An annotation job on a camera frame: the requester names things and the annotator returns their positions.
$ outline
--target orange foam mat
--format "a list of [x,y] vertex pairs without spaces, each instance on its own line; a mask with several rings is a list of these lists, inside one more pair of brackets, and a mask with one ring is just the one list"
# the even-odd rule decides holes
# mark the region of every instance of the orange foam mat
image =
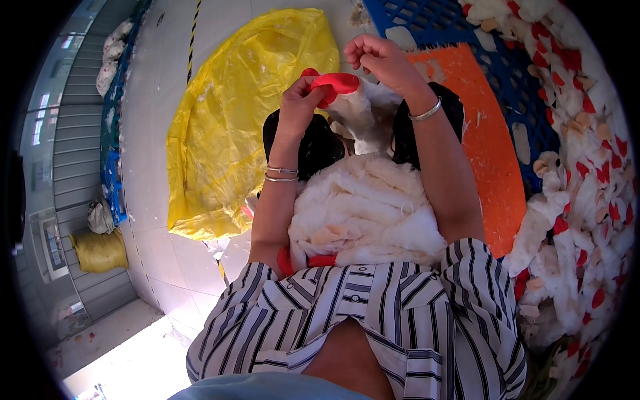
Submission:
[[509,129],[489,82],[467,44],[411,53],[421,74],[460,96],[467,130],[462,147],[476,176],[484,236],[494,257],[511,251],[527,209]]

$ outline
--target striped shirt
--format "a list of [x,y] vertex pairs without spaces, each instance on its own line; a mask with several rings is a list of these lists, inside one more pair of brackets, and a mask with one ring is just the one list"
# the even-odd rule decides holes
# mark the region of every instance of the striped shirt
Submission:
[[191,344],[189,378],[300,373],[352,317],[396,399],[515,398],[527,366],[507,271],[476,239],[449,245],[440,265],[318,267],[278,281],[248,264]]

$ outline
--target white tiled floor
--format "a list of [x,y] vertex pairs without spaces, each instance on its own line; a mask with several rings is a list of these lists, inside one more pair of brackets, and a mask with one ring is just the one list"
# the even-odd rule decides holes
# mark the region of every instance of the white tiled floor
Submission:
[[[156,0],[140,29],[126,87],[121,135],[129,219],[121,224],[131,281],[140,297],[162,309],[184,335],[202,329],[225,284],[198,241],[168,233],[166,133],[186,89],[191,25],[197,0]],[[340,51],[365,28],[348,24],[351,0],[202,0],[193,42],[193,75],[224,39],[271,9],[324,10]],[[366,28],[375,32],[373,26]],[[340,54],[343,72],[353,72]],[[248,258],[250,232],[232,239],[222,258],[230,280]]]

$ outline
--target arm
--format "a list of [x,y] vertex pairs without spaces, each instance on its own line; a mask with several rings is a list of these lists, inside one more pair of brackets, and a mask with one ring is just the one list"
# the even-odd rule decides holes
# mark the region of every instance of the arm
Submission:
[[[345,46],[354,69],[363,66],[404,97],[411,115],[424,114],[438,98],[394,42],[360,35]],[[414,122],[422,185],[448,243],[463,237],[484,241],[484,225],[474,174],[444,111]]]
[[[326,89],[319,87],[305,96],[305,90],[316,77],[299,78],[282,94],[280,119],[276,137],[269,155],[269,166],[295,170],[298,168],[298,149],[305,135],[316,106],[326,95]],[[272,178],[291,179],[291,173],[267,172]],[[263,262],[273,268],[282,279],[284,275],[278,267],[278,252],[289,246],[287,233],[293,217],[296,201],[297,181],[264,181],[260,200],[255,209],[251,231],[249,262]]]

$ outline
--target metal wall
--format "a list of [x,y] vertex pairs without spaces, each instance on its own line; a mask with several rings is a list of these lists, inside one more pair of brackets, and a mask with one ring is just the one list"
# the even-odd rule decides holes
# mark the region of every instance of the metal wall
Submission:
[[63,91],[53,156],[53,191],[58,228],[69,273],[92,321],[138,297],[124,268],[80,271],[69,234],[88,231],[88,204],[100,186],[100,122],[103,99],[95,88],[102,44],[128,18],[137,1],[108,0],[87,32]]

